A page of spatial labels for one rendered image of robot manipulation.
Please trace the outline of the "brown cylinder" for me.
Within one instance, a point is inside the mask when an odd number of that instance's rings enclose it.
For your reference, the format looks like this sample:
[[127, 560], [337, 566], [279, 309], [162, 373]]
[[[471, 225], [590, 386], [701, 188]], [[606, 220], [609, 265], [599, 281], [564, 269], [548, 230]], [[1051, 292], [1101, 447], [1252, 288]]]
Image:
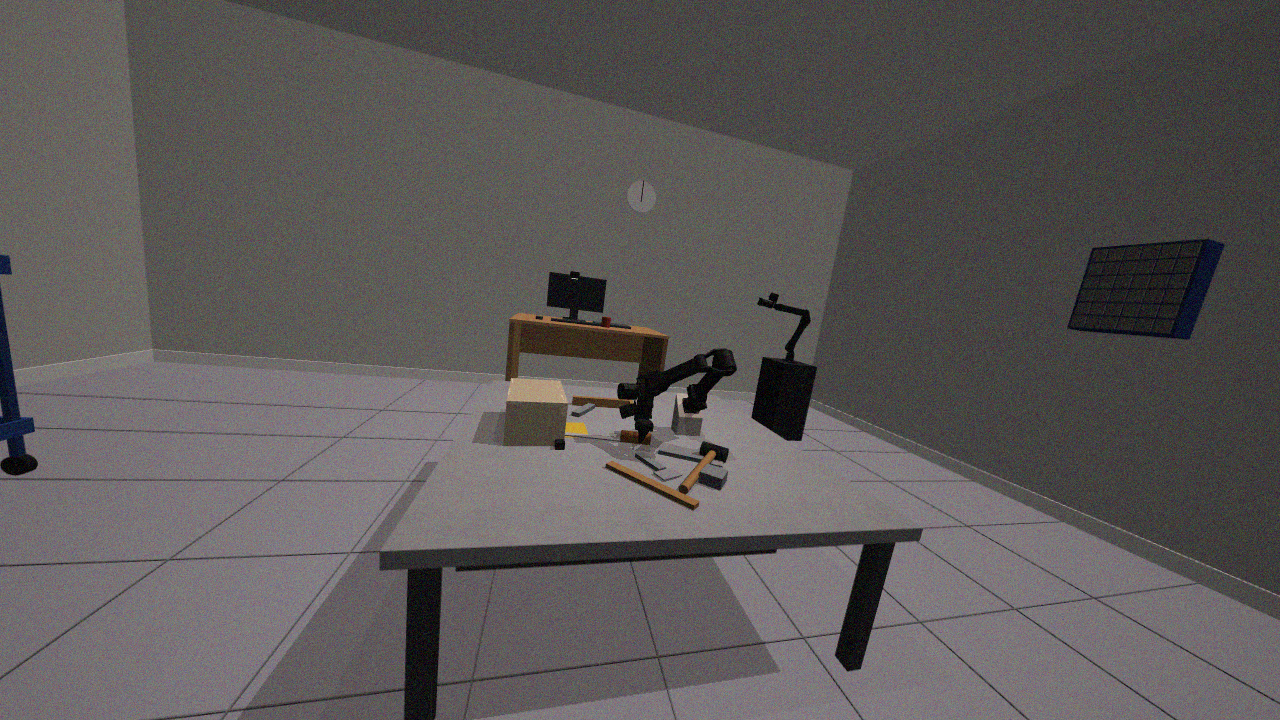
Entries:
[[637, 437], [637, 432], [636, 430], [621, 430], [620, 438], [617, 438], [617, 437], [607, 437], [607, 436], [579, 434], [579, 433], [570, 433], [570, 432], [566, 432], [564, 436], [580, 437], [580, 438], [589, 438], [589, 439], [608, 439], [608, 441], [617, 441], [617, 442], [634, 443], [634, 445], [650, 445], [650, 442], [652, 442], [652, 433], [648, 433], [646, 437], [643, 439], [643, 443], [639, 443], [639, 437]]

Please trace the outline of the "tan l-shaped wooden stick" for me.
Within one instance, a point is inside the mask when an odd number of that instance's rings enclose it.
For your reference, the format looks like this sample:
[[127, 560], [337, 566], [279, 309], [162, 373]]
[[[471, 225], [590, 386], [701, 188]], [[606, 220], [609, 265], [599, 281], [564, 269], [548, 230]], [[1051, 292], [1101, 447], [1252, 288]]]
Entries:
[[602, 397], [588, 397], [588, 396], [573, 396], [572, 405], [582, 406], [585, 404], [595, 404], [595, 407], [620, 407], [627, 404], [634, 404], [632, 400], [622, 398], [602, 398]]

